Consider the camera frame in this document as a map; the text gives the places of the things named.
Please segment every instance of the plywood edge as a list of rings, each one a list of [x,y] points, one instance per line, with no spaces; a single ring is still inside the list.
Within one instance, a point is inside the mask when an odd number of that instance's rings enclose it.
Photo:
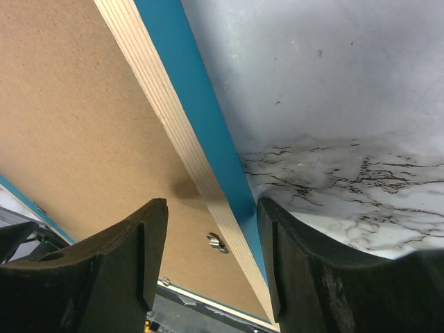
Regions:
[[[243,312],[237,311],[236,309],[226,307],[225,305],[214,302],[212,300],[208,300],[207,298],[201,297],[199,295],[196,295],[195,293],[191,293],[191,292],[181,289],[177,286],[173,286],[172,284],[170,284],[169,286],[165,286],[161,281],[157,282],[157,284],[163,288],[167,288],[168,290],[173,291],[176,294],[179,294],[179,295],[184,296],[186,298],[190,298],[191,300],[196,300],[198,302],[204,303],[204,304],[209,305],[210,307],[213,307],[215,309],[219,309],[219,310],[225,312],[226,314],[239,317],[240,319],[243,319],[247,322],[268,328],[269,330],[276,330],[276,327],[273,326],[273,324],[267,323],[266,321],[263,321],[259,318],[255,318],[255,317],[252,317],[252,316],[245,314]]]
[[[214,176],[133,0],[95,0],[208,210],[273,322],[268,287]]]

